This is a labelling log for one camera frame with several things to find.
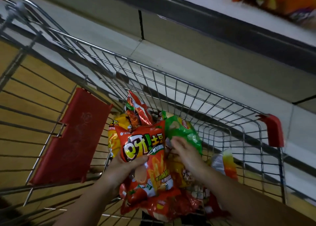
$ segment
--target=french fries image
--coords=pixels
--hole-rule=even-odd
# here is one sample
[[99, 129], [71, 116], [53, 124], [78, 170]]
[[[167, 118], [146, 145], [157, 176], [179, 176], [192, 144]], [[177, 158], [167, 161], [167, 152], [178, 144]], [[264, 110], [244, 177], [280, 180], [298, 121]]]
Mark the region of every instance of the french fries image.
[[163, 155], [161, 155], [160, 162], [156, 157], [153, 158], [152, 165], [153, 165], [153, 169], [148, 169], [148, 173], [150, 176], [150, 180], [153, 184], [153, 188], [157, 194], [158, 191], [165, 191], [166, 190], [165, 182], [161, 183], [161, 179], [163, 179], [165, 177], [158, 179], [158, 177], [160, 175], [162, 175], [163, 173], [165, 173], [165, 171], [167, 170], [167, 166], [166, 166], [166, 163], [164, 162]]

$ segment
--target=green chip bag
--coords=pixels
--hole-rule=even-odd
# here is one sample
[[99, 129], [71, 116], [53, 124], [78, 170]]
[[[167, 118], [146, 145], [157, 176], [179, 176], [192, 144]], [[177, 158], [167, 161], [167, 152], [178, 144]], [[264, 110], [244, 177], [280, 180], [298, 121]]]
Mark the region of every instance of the green chip bag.
[[183, 137], [202, 154], [202, 141], [190, 122], [183, 120], [177, 115], [166, 118], [165, 135], [172, 139], [172, 136]]

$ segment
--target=shopping cart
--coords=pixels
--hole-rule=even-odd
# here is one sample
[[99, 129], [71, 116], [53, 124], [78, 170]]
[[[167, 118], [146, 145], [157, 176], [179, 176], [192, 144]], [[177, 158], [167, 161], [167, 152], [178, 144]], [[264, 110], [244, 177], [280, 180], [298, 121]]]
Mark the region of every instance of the shopping cart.
[[[49, 225], [102, 175], [111, 160], [108, 126], [112, 114], [123, 111], [129, 89], [149, 108], [190, 121], [203, 140], [203, 159], [231, 148], [239, 182], [286, 203], [283, 138], [276, 117], [70, 36], [29, 0], [3, 1], [7, 15], [0, 26], [0, 225]], [[44, 47], [68, 65], [50, 60], [39, 50]], [[64, 132], [61, 119], [77, 87], [113, 104], [85, 182], [30, 184], [52, 138]], [[99, 225], [165, 224], [141, 210], [122, 216], [121, 203], [119, 197], [113, 199]], [[208, 223], [234, 224], [228, 219], [206, 221], [203, 212], [171, 224]]]

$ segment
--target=wire grid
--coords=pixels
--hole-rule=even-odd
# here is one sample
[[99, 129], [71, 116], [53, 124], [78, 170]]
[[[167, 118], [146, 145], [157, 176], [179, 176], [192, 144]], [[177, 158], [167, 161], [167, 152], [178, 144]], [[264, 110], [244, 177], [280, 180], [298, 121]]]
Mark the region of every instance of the wire grid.
[[[0, 28], [2, 38], [12, 42], [15, 41], [5, 32], [5, 28], [11, 22], [23, 24], [26, 29], [34, 33], [34, 38], [20, 49], [17, 56], [1, 76], [0, 95], [10, 96], [14, 99], [14, 103], [18, 100], [19, 102], [16, 103], [16, 106], [34, 104], [37, 107], [56, 113], [57, 117], [54, 119], [45, 118], [37, 115], [37, 112], [23, 111], [21, 107], [17, 109], [14, 104], [0, 105], [2, 111], [14, 113], [20, 115], [20, 117], [28, 117], [28, 119], [32, 118], [41, 122], [48, 122], [51, 125], [50, 130], [43, 130], [43, 128], [36, 127], [36, 124], [30, 126], [11, 122], [10, 118], [0, 122], [0, 125], [13, 127], [17, 132], [12, 135], [12, 138], [3, 137], [0, 139], [3, 148], [8, 148], [9, 143], [21, 144], [25, 148], [34, 145], [42, 147], [37, 155], [32, 156], [24, 154], [0, 155], [1, 158], [28, 159], [33, 162], [30, 168], [19, 168], [17, 165], [16, 168], [0, 170], [0, 173], [9, 174], [8, 176], [16, 179], [17, 182], [21, 182], [21, 178], [25, 180], [21, 185], [1, 189], [0, 195], [4, 198], [8, 197], [9, 201], [10, 196], [14, 194], [24, 195], [25, 200], [1, 209], [0, 213], [19, 209], [24, 215], [12, 219], [13, 222], [21, 224], [25, 219], [35, 222], [36, 225], [50, 222], [65, 212], [67, 207], [79, 197], [78, 194], [81, 190], [91, 185], [92, 180], [100, 177], [109, 162], [107, 130], [113, 116], [109, 117], [105, 126], [100, 144], [91, 163], [92, 168], [87, 177], [87, 183], [82, 185], [78, 184], [78, 182], [69, 182], [65, 186], [56, 184], [32, 186], [28, 184], [40, 157], [49, 144], [51, 136], [60, 136], [62, 134], [64, 126], [59, 123], [59, 120], [71, 99], [75, 87], [77, 87], [77, 84], [85, 87], [88, 83], [103, 89], [111, 97], [112, 103], [114, 103], [118, 111], [122, 111], [121, 103], [126, 101], [127, 90], [130, 89], [152, 110], [165, 110], [190, 121], [203, 140], [203, 159], [230, 148], [235, 158], [235, 163], [238, 165], [237, 171], [241, 183], [285, 202], [282, 151], [268, 146], [266, 125], [258, 121], [257, 116], [262, 114], [262, 112], [168, 73], [70, 36], [59, 25], [56, 25], [51, 18], [43, 14], [38, 6], [34, 7], [34, 4], [26, 5], [26, 13], [20, 7], [17, 7], [13, 1], [6, 0], [6, 2], [9, 3], [7, 7], [9, 14], [7, 20]], [[78, 60], [72, 61], [71, 64], [74, 74], [79, 76], [79, 80], [74, 83], [73, 88], [64, 89], [59, 85], [62, 81], [56, 82], [55, 79], [54, 82], [49, 77], [43, 76], [23, 64], [28, 51], [32, 49], [38, 39], [43, 39], [43, 37], [45, 40], [53, 42], [77, 57]], [[22, 77], [26, 72], [28, 74], [27, 79]], [[34, 85], [33, 83], [38, 82], [38, 79], [50, 86], [42, 87], [41, 85], [39, 87], [38, 84]], [[55, 96], [49, 90], [51, 88], [62, 91], [65, 94], [64, 98], [60, 99]], [[34, 92], [41, 96], [34, 99], [29, 98]], [[53, 102], [49, 105], [45, 104], [40, 100], [43, 97], [48, 97]], [[18, 131], [20, 130], [26, 131], [27, 135], [40, 133], [45, 135], [44, 138], [46, 140], [38, 142], [24, 140], [19, 138], [21, 134]], [[41, 191], [47, 189], [50, 189], [48, 195], [37, 197]], [[48, 199], [54, 199], [54, 204], [45, 205], [43, 203], [44, 207], [40, 209], [23, 211], [32, 204], [45, 202]], [[119, 212], [120, 205], [121, 200], [119, 198], [114, 199], [114, 202], [105, 209], [99, 225], [105, 222], [112, 225], [139, 225], [139, 222], [164, 224], [154, 219], [145, 219], [140, 210], [122, 216]], [[197, 225], [197, 221], [186, 218], [182, 221], [182, 224]], [[227, 219], [216, 219], [211, 224], [230, 225], [233, 223]]]

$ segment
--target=beige floor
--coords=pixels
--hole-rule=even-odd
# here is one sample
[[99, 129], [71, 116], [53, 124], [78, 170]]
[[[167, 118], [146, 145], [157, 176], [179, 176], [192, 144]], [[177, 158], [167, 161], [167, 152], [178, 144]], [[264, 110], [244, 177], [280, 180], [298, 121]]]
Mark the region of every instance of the beige floor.
[[[6, 66], [14, 58], [15, 54], [17, 53], [17, 50], [2, 42], [0, 42], [0, 48], [2, 49], [0, 51], [0, 59], [1, 59], [0, 72], [3, 72]], [[54, 82], [55, 84], [57, 84], [58, 86], [60, 86], [61, 88], [69, 92], [72, 91], [72, 89], [76, 85], [74, 82], [67, 79], [65, 76], [61, 75], [59, 72], [55, 71], [54, 69], [50, 68], [48, 65], [44, 64], [43, 62], [33, 57], [28, 56], [23, 61], [22, 67], [18, 68], [18, 70], [16, 71], [13, 77], [17, 80], [25, 82], [29, 84], [30, 86], [40, 89], [41, 91], [47, 94], [50, 94], [63, 101], [66, 101], [67, 98], [70, 96], [68, 92], [65, 92], [64, 90], [47, 82], [41, 77], [36, 76], [34, 73], [31, 73], [29, 70], [23, 67], [36, 72], [40, 76], [45, 77], [46, 79]], [[25, 97], [27, 99], [33, 100], [34, 102], [40, 103], [47, 107], [54, 108], [58, 111], [61, 111], [62, 108], [64, 107], [64, 103], [56, 99], [53, 99], [49, 96], [46, 96], [42, 93], [39, 93], [31, 88], [23, 86], [22, 84], [14, 80], [10, 80], [8, 84], [5, 86], [4, 90], [12, 92], [16, 95]], [[109, 100], [105, 95], [101, 94], [100, 92], [97, 92], [97, 93], [100, 96]], [[30, 114], [34, 114], [34, 115], [37, 115], [49, 120], [56, 120], [59, 115], [59, 113], [55, 111], [36, 105], [34, 103], [27, 102], [17, 97], [11, 96], [5, 92], [0, 92], [0, 105], [10, 107], [16, 110], [20, 110], [23, 112], [27, 112]], [[31, 127], [35, 129], [41, 129], [48, 132], [50, 132], [54, 126], [54, 123], [50, 123], [50, 122], [40, 120], [40, 119], [35, 119], [30, 116], [24, 116], [24, 115], [10, 112], [3, 109], [0, 110], [0, 121], [10, 122], [10, 123], [27, 126], [27, 127]], [[104, 130], [103, 135], [107, 136], [106, 130]], [[37, 144], [16, 143], [16, 142], [0, 140], [0, 155], [38, 156], [42, 149], [41, 144], [45, 143], [47, 137], [48, 137], [47, 133], [33, 132], [30, 130], [18, 129], [15, 127], [0, 125], [0, 138], [40, 143], [39, 145], [37, 145]], [[107, 144], [107, 139], [101, 138], [100, 142]], [[105, 151], [105, 153], [96, 152], [95, 157], [100, 157], [100, 158], [107, 157], [108, 155], [107, 146], [99, 145], [97, 150]], [[1, 157], [0, 170], [31, 169], [33, 167], [35, 160], [36, 160], [35, 158]], [[93, 160], [92, 164], [104, 164], [104, 162], [105, 160]], [[0, 188], [3, 189], [3, 188], [9, 188], [9, 187], [22, 186], [25, 184], [28, 174], [29, 174], [28, 171], [0, 172]], [[254, 187], [257, 189], [262, 189], [262, 183], [259, 181], [260, 176], [252, 172], [247, 172], [247, 171], [246, 171], [246, 176], [252, 179], [245, 179], [245, 184], [250, 185], [251, 187]], [[86, 182], [84, 184], [78, 183], [78, 184], [36, 190], [32, 194], [30, 200], [34, 200], [39, 197], [49, 196], [54, 193], [62, 192], [64, 190], [74, 189], [74, 188], [87, 185], [87, 184], [91, 184], [91, 182]], [[267, 192], [270, 192], [273, 194], [280, 194], [280, 188], [277, 186], [264, 183], [264, 188]], [[21, 213], [26, 214], [26, 213], [30, 213], [30, 212], [33, 212], [34, 210], [38, 210], [44, 207], [51, 207], [52, 205], [57, 204], [61, 201], [78, 196], [85, 190], [86, 188], [82, 188], [79, 190], [69, 192], [67, 194], [62, 194], [60, 196], [56, 196], [56, 197], [49, 198], [46, 200], [41, 200], [36, 203], [28, 204], [25, 207], [18, 207], [18, 210]], [[11, 195], [4, 196], [4, 198], [12, 205], [16, 205], [19, 203], [23, 203], [27, 194], [28, 192], [11, 194]], [[134, 215], [135, 212], [130, 212], [124, 217], [121, 217], [119, 213], [120, 204], [121, 202], [115, 203], [113, 205], [109, 205], [108, 208], [105, 210], [104, 214], [106, 215], [112, 214], [114, 216], [112, 217], [103, 216], [100, 222], [106, 220], [104, 223], [106, 223], [107, 225], [116, 224], [118, 226], [121, 226], [121, 225], [125, 226], [127, 224], [139, 225], [139, 221], [141, 218], [141, 211], [137, 211], [135, 215]], [[296, 210], [316, 220], [316, 208], [313, 207], [308, 202], [301, 200], [298, 197], [290, 194], [288, 195], [288, 204], [291, 207], [295, 208]], [[45, 213], [42, 213], [43, 216], [41, 217], [38, 217], [38, 215], [35, 215], [35, 216], [32, 216], [31, 218], [34, 219], [34, 222], [39, 223], [39, 222], [42, 222], [43, 220], [48, 220], [53, 216], [57, 216], [58, 214], [62, 212], [64, 211], [56, 210], [56, 211], [50, 212], [49, 214], [44, 215], [46, 213], [45, 212]], [[213, 224], [220, 225], [220, 222], [214, 221]]]

